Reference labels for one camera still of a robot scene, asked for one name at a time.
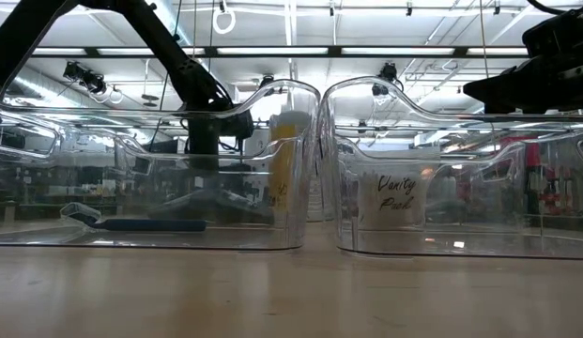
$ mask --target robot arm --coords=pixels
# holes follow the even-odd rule
[[[189,58],[145,0],[21,0],[0,27],[0,100],[55,20],[82,5],[122,14],[168,71],[182,110],[221,112],[234,107],[228,93]],[[192,154],[218,154],[221,135],[243,139],[253,133],[250,112],[227,118],[184,114]],[[217,164],[205,165],[215,168]]]
[[[487,114],[525,114],[583,109],[583,8],[567,12],[535,7],[557,16],[529,29],[523,42],[529,60],[502,74],[466,84],[465,94],[482,101]]]
[[[216,80],[178,46],[145,0],[22,0],[0,27],[0,99],[55,20],[82,5],[122,14],[160,59],[186,110],[222,111],[232,102]]]

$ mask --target table surface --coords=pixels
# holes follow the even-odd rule
[[[583,337],[583,261],[0,247],[0,337]]]

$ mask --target transparent container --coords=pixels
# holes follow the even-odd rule
[[[222,113],[0,104],[0,245],[297,248],[319,102],[277,81]],[[219,155],[186,154],[189,116],[247,110],[242,147],[221,137]]]
[[[433,114],[369,77],[319,129],[342,249],[583,258],[583,115]]]

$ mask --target white label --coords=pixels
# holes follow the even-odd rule
[[[428,180],[414,172],[363,175],[358,187],[359,228],[422,225]]]
[[[204,188],[204,179],[202,177],[195,177],[195,188]]]

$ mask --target fluorescent light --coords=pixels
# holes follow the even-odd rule
[[[219,48],[218,54],[326,54],[325,47]]]
[[[393,48],[393,47],[347,47],[342,48],[341,54],[453,54],[454,48],[423,47],[423,48]]]
[[[507,54],[507,55],[529,55],[527,53],[527,48],[513,47],[513,48],[494,48],[487,47],[485,51],[483,48],[468,48],[467,54],[469,55],[483,55],[483,54]]]
[[[496,150],[500,150],[501,146],[500,145],[491,145],[491,146],[484,146],[481,149],[479,149],[479,151],[481,152],[491,152],[491,151],[496,151]]]
[[[43,48],[39,47],[33,55],[47,55],[47,54],[61,54],[61,55],[86,55],[83,48]]]
[[[183,50],[183,52],[185,52],[188,55],[193,55],[193,48],[192,47],[183,48],[182,50]],[[195,55],[203,55],[205,53],[206,53],[206,51],[203,48],[195,48]]]
[[[513,127],[513,129],[516,129],[516,128],[530,128],[530,127],[539,126],[539,125],[541,125],[541,124],[544,124],[544,123],[543,123],[543,122],[535,122],[535,123],[524,123],[524,124],[522,124],[522,125],[517,125],[517,126],[514,126],[514,127]]]
[[[101,55],[153,55],[149,48],[99,48]]]

